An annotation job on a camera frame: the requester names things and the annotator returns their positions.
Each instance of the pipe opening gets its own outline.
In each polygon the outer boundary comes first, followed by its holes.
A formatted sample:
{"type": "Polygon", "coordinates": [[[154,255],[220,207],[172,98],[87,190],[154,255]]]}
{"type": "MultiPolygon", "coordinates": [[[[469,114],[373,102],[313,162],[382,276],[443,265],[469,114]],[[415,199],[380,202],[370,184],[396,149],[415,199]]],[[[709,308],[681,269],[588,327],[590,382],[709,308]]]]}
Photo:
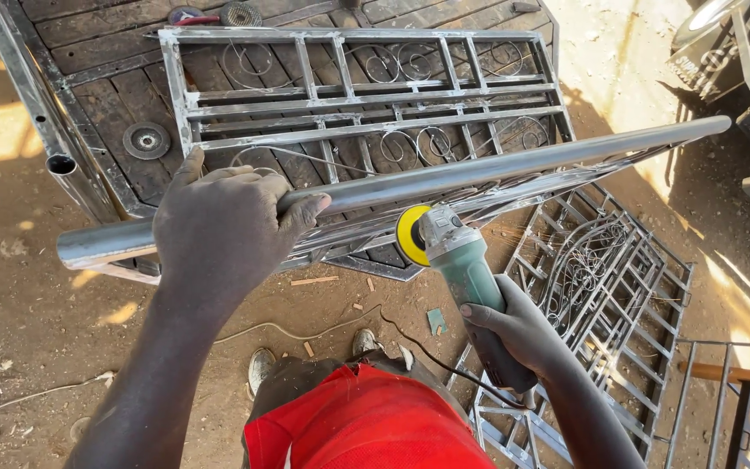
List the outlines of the pipe opening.
{"type": "Polygon", "coordinates": [[[48,172],[55,176],[68,176],[77,169],[77,162],[68,155],[53,155],[45,160],[48,172]]]}

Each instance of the yellow sanding disc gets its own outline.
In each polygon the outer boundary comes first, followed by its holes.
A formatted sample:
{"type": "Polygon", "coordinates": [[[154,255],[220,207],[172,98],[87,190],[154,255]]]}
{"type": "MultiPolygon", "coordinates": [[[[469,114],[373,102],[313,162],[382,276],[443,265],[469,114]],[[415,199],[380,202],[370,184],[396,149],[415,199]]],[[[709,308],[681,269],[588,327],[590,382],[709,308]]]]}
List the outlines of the yellow sanding disc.
{"type": "Polygon", "coordinates": [[[404,210],[395,226],[395,240],[398,247],[414,264],[429,267],[424,254],[424,240],[418,233],[418,219],[430,209],[429,205],[415,205],[404,210]]]}

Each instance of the fingernail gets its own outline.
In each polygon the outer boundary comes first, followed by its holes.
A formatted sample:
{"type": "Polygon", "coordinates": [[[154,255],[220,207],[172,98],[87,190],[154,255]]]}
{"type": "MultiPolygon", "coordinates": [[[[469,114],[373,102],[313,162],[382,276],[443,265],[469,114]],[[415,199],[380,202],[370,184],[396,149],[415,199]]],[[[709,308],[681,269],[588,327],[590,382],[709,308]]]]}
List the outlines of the fingernail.
{"type": "Polygon", "coordinates": [[[324,195],[323,198],[318,202],[318,213],[322,212],[332,202],[332,198],[329,195],[324,195]]]}

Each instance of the red shirt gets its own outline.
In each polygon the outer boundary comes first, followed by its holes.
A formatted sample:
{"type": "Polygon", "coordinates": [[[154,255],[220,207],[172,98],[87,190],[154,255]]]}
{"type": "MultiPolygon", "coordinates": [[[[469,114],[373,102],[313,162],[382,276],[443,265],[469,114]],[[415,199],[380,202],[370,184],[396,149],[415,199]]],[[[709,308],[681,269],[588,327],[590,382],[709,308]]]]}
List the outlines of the red shirt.
{"type": "Polygon", "coordinates": [[[252,469],[494,467],[436,391],[364,364],[247,424],[245,442],[252,469]]]}

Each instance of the hand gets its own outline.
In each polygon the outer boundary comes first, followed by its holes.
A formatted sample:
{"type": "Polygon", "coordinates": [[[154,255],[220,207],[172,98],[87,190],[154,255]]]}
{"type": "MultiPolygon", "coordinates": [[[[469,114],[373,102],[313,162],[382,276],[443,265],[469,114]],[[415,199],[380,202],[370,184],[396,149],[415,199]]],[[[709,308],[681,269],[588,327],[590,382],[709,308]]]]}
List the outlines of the hand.
{"type": "Polygon", "coordinates": [[[460,308],[462,316],[496,332],[511,357],[543,379],[552,380],[558,373],[565,373],[569,365],[575,365],[572,352],[519,285],[505,274],[495,275],[494,279],[507,305],[505,314],[466,303],[460,308]]]}
{"type": "Polygon", "coordinates": [[[172,178],[152,222],[161,286],[189,289],[200,302],[220,304],[229,317],[286,259],[332,200],[313,195],[277,219],[276,202],[290,190],[285,177],[263,177],[250,166],[239,166],[200,178],[203,162],[203,150],[195,147],[172,178]]]}

